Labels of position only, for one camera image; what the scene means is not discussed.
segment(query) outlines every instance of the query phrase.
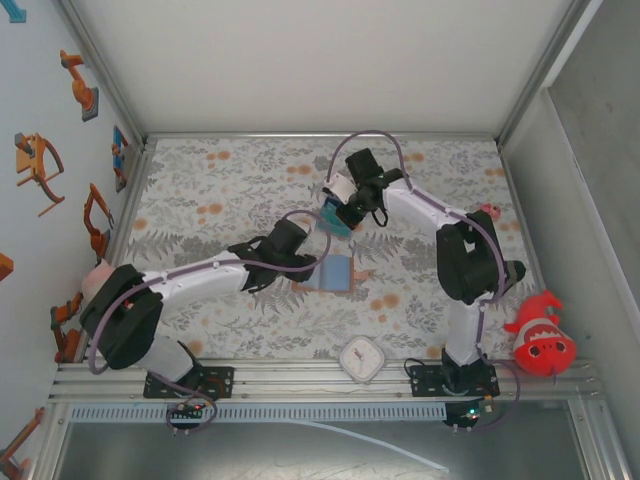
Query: gray leaf pattern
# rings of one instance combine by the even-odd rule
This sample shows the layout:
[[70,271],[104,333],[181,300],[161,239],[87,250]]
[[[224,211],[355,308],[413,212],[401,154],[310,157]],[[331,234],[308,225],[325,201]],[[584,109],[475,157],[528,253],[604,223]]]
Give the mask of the gray leaf pattern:
[[[229,245],[268,234],[292,209],[318,211],[323,180],[339,143],[329,137],[162,139],[129,238],[125,263],[162,270],[214,256]],[[492,142],[401,141],[415,183],[449,204],[502,209],[495,223],[507,259],[528,264],[500,158]],[[355,139],[335,165],[369,147],[385,169],[395,149],[377,138]],[[332,240],[332,253],[353,256],[351,293],[301,292],[278,278],[254,295],[202,298],[164,311],[158,334],[182,340],[202,357],[337,358],[355,335],[375,339],[389,358],[425,357],[444,343],[449,302],[437,278],[435,239],[417,225],[372,218],[349,240]],[[313,231],[302,253],[317,255],[324,234]],[[487,314],[483,346],[509,358],[513,336],[504,332],[524,298],[536,288],[527,274]]]

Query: small clock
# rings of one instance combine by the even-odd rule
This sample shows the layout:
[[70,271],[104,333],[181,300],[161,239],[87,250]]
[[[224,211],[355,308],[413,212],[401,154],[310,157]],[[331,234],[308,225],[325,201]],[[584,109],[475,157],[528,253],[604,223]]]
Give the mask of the small clock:
[[384,365],[384,353],[367,337],[356,337],[342,350],[340,365],[357,383],[369,383]]

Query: red plush toy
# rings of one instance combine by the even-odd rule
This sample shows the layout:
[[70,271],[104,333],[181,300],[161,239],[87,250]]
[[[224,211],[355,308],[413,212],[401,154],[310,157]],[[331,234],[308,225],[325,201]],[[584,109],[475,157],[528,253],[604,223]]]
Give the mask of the red plush toy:
[[517,333],[513,356],[518,365],[532,375],[550,377],[564,372],[576,358],[576,344],[556,326],[557,315],[547,308],[561,309],[562,303],[548,290],[527,298],[515,323],[507,323],[507,332]]

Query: white clock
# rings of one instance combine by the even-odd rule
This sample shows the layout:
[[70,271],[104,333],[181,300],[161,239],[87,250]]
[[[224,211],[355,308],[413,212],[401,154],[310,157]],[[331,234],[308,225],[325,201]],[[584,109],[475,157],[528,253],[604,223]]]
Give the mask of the white clock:
[[358,383],[369,383],[384,365],[384,353],[367,337],[356,337],[340,354],[340,365]]

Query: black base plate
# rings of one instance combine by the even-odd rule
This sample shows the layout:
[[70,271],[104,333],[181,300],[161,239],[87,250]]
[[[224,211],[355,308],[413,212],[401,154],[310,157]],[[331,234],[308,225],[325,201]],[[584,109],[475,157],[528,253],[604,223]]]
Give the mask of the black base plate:
[[477,385],[466,392],[454,394],[446,388],[442,376],[441,365],[413,365],[409,367],[411,374],[411,392],[414,397],[492,397],[500,395],[496,369],[490,365],[483,368],[478,376]]
[[[200,391],[213,400],[231,398],[233,391],[232,367],[203,367],[205,382]],[[144,382],[144,398],[186,398],[188,395],[168,387],[151,374]]]

